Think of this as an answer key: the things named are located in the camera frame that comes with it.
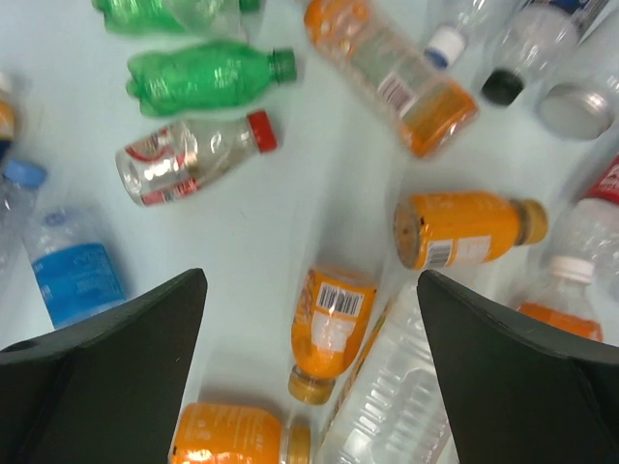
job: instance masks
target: white bottle cap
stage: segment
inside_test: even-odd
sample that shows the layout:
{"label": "white bottle cap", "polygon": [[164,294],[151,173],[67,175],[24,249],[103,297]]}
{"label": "white bottle cap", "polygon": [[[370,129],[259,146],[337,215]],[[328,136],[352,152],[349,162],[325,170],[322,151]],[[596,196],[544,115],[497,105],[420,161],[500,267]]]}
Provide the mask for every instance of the white bottle cap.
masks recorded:
{"label": "white bottle cap", "polygon": [[426,57],[438,68],[449,68],[460,57],[468,43],[452,26],[439,26],[426,45]]}
{"label": "white bottle cap", "polygon": [[0,92],[5,94],[13,93],[13,80],[5,72],[0,72]]}
{"label": "white bottle cap", "polygon": [[550,271],[553,276],[590,284],[593,282],[595,265],[584,259],[554,256],[550,261]]}

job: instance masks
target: orange label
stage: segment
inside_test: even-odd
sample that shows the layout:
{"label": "orange label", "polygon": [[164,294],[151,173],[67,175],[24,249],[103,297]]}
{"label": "orange label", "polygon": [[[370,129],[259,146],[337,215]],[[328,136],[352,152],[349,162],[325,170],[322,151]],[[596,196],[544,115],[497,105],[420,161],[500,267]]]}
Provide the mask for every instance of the orange label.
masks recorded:
{"label": "orange label", "polygon": [[595,321],[580,319],[579,317],[534,303],[525,303],[518,311],[564,332],[589,338],[590,340],[604,341],[602,326]]}
{"label": "orange label", "polygon": [[365,0],[313,0],[305,23],[316,48],[344,68],[398,121],[398,133],[424,157],[477,113],[471,96],[437,71]]}
{"label": "orange label", "polygon": [[484,191],[413,195],[394,221],[399,257],[411,269],[492,261],[514,246],[519,230],[514,206]]}
{"label": "orange label", "polygon": [[281,424],[256,408],[190,404],[179,422],[171,464],[278,464]]}
{"label": "orange label", "polygon": [[340,270],[309,270],[292,324],[297,365],[320,379],[339,376],[353,362],[376,296],[372,279]]}

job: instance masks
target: blue label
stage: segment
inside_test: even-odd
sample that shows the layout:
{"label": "blue label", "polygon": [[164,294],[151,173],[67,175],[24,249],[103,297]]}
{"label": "blue label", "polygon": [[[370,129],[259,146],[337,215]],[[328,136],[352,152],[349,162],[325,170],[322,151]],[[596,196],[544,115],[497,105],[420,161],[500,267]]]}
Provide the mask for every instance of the blue label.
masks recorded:
{"label": "blue label", "polygon": [[88,317],[97,307],[125,300],[101,244],[57,251],[35,261],[32,269],[54,327]]}
{"label": "blue label", "polygon": [[560,8],[568,15],[572,15],[572,21],[580,34],[584,34],[596,17],[602,12],[609,0],[529,0],[528,4],[548,3]]}

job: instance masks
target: green bottle cap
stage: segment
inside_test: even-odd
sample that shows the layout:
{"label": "green bottle cap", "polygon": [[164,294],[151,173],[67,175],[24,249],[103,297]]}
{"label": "green bottle cap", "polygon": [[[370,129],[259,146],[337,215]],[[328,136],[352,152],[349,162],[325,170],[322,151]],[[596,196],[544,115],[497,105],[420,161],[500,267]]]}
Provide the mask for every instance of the green bottle cap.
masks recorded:
{"label": "green bottle cap", "polygon": [[260,11],[260,0],[239,0],[241,13],[255,13]]}
{"label": "green bottle cap", "polygon": [[297,80],[297,65],[292,48],[273,50],[271,63],[278,83],[294,82]]}

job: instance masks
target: gold bottle cap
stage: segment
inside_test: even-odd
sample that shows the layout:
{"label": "gold bottle cap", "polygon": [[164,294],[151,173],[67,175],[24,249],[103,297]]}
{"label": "gold bottle cap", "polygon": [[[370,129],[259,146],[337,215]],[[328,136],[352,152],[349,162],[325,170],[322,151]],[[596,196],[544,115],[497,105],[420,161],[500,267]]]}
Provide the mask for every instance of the gold bottle cap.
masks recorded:
{"label": "gold bottle cap", "polygon": [[288,464],[310,464],[311,432],[302,425],[293,425],[288,438]]}
{"label": "gold bottle cap", "polygon": [[317,406],[329,401],[335,384],[335,379],[314,379],[295,366],[288,379],[288,391],[299,401]]}
{"label": "gold bottle cap", "polygon": [[529,221],[529,227],[525,232],[522,245],[538,244],[548,233],[548,215],[544,205],[536,200],[520,200],[518,204]]}

